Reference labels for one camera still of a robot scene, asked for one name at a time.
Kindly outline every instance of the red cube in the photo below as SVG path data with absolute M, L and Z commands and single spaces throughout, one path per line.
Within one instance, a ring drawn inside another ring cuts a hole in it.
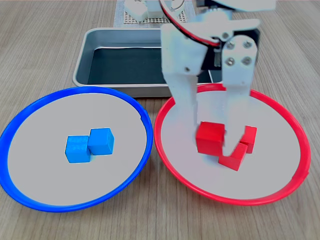
M 203 121 L 197 129 L 195 140 L 198 153 L 219 157 L 225 140 L 225 125 Z
M 257 128 L 253 126 L 245 126 L 244 135 L 242 136 L 240 143 L 248 146 L 246 153 L 252 154 L 256 141 Z
M 219 157 L 219 164 L 224 165 L 232 170 L 238 171 L 241 163 L 243 162 L 248 146 L 243 143 L 238 143 L 233 153 L 230 156 Z

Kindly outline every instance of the robotic arm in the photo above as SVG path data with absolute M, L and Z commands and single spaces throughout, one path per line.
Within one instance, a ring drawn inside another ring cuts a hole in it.
M 275 0 L 198 0 L 208 7 L 193 22 L 180 23 L 165 0 L 171 21 L 161 27 L 162 73 L 187 129 L 197 128 L 197 82 L 204 70 L 220 70 L 226 87 L 223 154 L 231 155 L 245 131 L 249 95 L 258 54 L 258 19 L 232 20 L 233 11 L 273 10 Z

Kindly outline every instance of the red wire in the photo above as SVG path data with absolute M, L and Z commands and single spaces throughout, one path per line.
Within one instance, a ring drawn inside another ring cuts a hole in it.
M 168 12 L 167 10 L 164 8 L 162 2 L 159 0 L 160 2 L 160 6 L 162 8 L 162 11 L 164 12 L 164 14 L 166 15 L 166 17 L 172 22 L 174 23 L 174 25 L 176 25 L 176 27 L 179 28 L 179 30 L 185 34 L 186 36 L 188 36 L 189 38 L 191 39 L 194 39 L 196 40 L 197 42 L 201 43 L 201 44 L 204 44 L 206 46 L 212 46 L 212 47 L 218 47 L 220 45 L 219 42 L 211 42 L 207 39 L 203 39 L 201 37 L 198 37 L 196 35 L 194 35 L 192 32 L 188 31 L 187 29 L 185 29 L 183 26 L 181 26 L 181 24 L 179 24 Z

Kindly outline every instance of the plate rim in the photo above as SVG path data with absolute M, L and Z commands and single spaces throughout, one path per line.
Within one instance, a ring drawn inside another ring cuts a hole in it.
M 226 91 L 226 88 L 223 86 L 222 83 L 208 83 L 205 85 L 200 85 L 197 87 L 197 93 L 202 92 L 210 92 L 210 91 Z M 292 194 L 296 189 L 300 187 L 300 185 L 304 182 L 306 177 L 309 174 L 310 164 L 311 164 L 311 150 L 310 150 L 310 144 L 308 141 L 308 137 L 303 130 L 300 123 L 296 120 L 296 118 L 286 109 L 284 108 L 280 103 L 276 102 L 272 98 L 268 97 L 267 95 L 258 92 L 256 90 L 251 89 L 250 90 L 250 96 L 258 99 L 259 101 L 269 105 L 271 108 L 273 108 L 275 111 L 277 111 L 291 126 L 293 129 L 295 135 L 298 138 L 299 146 L 300 146 L 300 162 L 298 165 L 297 170 L 295 171 L 291 181 L 284 186 L 279 191 L 260 198 L 254 198 L 254 199 L 235 199 L 235 198 L 228 198 L 219 196 L 216 194 L 212 194 L 210 192 L 207 192 L 191 182 L 189 182 L 187 179 L 185 179 L 170 163 L 168 160 L 166 153 L 164 151 L 162 140 L 161 140 L 161 130 L 162 130 L 162 124 L 163 121 L 169 112 L 169 110 L 176 104 L 173 97 L 169 98 L 169 100 L 162 106 L 160 109 L 154 124 L 154 143 L 155 147 L 158 151 L 158 154 L 160 155 L 160 158 L 162 159 L 164 165 L 169 169 L 169 171 L 185 186 L 193 190 L 194 192 L 221 202 L 225 204 L 231 204 L 231 205 L 239 205 L 239 206 L 259 206 L 259 205 L 265 205 L 265 204 L 271 204 L 274 202 L 277 202 L 290 194 Z
M 45 204 L 45 203 L 35 201 L 25 196 L 22 192 L 20 192 L 19 189 L 14 185 L 14 183 L 11 180 L 9 169 L 8 169 L 8 155 L 9 155 L 11 142 L 17 130 L 21 126 L 21 124 L 35 111 L 39 110 L 40 108 L 56 100 L 69 97 L 72 95 L 79 95 L 79 94 L 107 94 L 107 95 L 120 98 L 126 101 L 127 103 L 129 103 L 131 106 L 133 106 L 140 114 L 140 118 L 146 132 L 146 146 L 145 146 L 143 156 L 138 166 L 133 171 L 133 173 L 122 184 L 120 184 L 114 190 L 108 192 L 107 194 L 99 198 L 93 199 L 88 202 L 80 203 L 80 204 L 64 205 L 64 206 L 50 205 L 50 204 Z M 64 213 L 64 212 L 73 212 L 73 211 L 90 208 L 120 193 L 140 174 L 142 169 L 145 167 L 151 154 L 151 150 L 153 146 L 153 138 L 154 138 L 153 134 L 154 134 L 153 127 L 152 127 L 151 119 L 149 117 L 148 112 L 142 107 L 142 105 L 139 102 L 137 102 L 135 99 L 133 99 L 132 97 L 130 97 L 129 95 L 123 92 L 120 92 L 115 89 L 99 87 L 99 86 L 81 86 L 81 87 L 76 86 L 76 87 L 62 89 L 62 90 L 53 92 L 49 95 L 46 95 L 36 100 L 35 102 L 31 103 L 27 107 L 25 107 L 10 121 L 10 123 L 6 126 L 6 128 L 2 132 L 0 137 L 0 185 L 2 186 L 3 190 L 12 199 L 34 210 L 43 211 L 43 212 Z

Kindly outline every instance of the wood grain surface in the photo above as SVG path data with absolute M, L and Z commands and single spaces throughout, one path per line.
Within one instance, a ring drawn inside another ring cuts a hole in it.
M 85 32 L 111 27 L 115 7 L 110 0 L 0 1 L 1 132 L 27 105 L 74 86 Z M 0 240 L 320 239 L 320 1 L 280 1 L 273 12 L 235 15 L 252 17 L 262 21 L 252 88 L 291 111 L 309 138 L 310 174 L 296 192 L 259 207 L 215 202 L 178 182 L 153 147 L 129 187 L 89 209 L 39 212 L 1 188 Z M 139 100 L 153 123 L 165 101 Z

